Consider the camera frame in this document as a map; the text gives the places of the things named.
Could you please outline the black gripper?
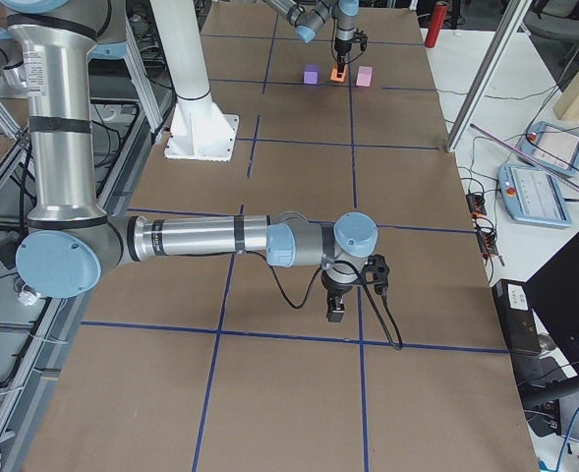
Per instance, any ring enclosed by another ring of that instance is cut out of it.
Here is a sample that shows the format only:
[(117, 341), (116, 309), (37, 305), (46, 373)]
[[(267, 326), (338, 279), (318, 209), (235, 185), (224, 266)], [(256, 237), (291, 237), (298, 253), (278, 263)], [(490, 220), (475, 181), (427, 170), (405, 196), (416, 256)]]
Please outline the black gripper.
[(353, 287), (362, 284), (358, 271), (350, 263), (336, 263), (323, 272), (321, 281), (328, 293), (326, 297), (327, 321), (341, 323), (345, 315), (343, 295)]
[(342, 39), (334, 40), (334, 57), (336, 60), (338, 75), (346, 74), (347, 68), (346, 62), (349, 61), (348, 57), (351, 52), (351, 49), (352, 49), (351, 40), (342, 40)]

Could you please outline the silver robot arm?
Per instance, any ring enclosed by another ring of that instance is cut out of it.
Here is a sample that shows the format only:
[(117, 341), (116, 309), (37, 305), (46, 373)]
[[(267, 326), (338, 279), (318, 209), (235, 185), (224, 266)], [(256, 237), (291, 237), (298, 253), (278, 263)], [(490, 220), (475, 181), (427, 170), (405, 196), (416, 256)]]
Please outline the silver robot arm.
[[(317, 266), (327, 291), (327, 319), (344, 314), (343, 296), (354, 286), (376, 282), (378, 256), (374, 221), (360, 212), (334, 224), (311, 223), (298, 212), (147, 220), (117, 217), (97, 203), (88, 56), (106, 38), (123, 38), (125, 1), (1, 1), (8, 30), (23, 49), (29, 103), (28, 131), (34, 162), (36, 206), (28, 236), (19, 244), (16, 267), (31, 288), (47, 297), (72, 298), (90, 291), (117, 266), (153, 257), (210, 257), (252, 254), (274, 267)], [(296, 1), (263, 1), (305, 43), (329, 18), (335, 20), (337, 66), (359, 41), (358, 1), (316, 1), (305, 10)], [(228, 161), (237, 115), (223, 114), (213, 101), (194, 1), (150, 1), (175, 94), (167, 158)]]
[(314, 40), (329, 19), (335, 21), (332, 49), (335, 66), (331, 72), (331, 79), (335, 82), (345, 80), (349, 65), (353, 62), (350, 58), (353, 45), (359, 44), (361, 54), (367, 48), (368, 37), (357, 28), (359, 1), (316, 1), (311, 10), (290, 0), (269, 0), (265, 4), (283, 17), (305, 43)]

